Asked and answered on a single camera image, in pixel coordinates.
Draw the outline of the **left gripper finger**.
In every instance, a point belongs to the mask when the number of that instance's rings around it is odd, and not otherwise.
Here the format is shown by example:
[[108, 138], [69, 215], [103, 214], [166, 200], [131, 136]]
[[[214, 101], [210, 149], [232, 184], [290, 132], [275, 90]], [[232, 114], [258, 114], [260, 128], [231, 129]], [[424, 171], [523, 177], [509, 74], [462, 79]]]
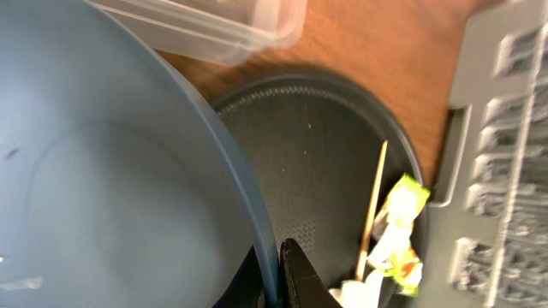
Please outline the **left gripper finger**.
[[280, 291], [283, 307], [342, 308], [329, 293], [295, 239], [280, 246]]

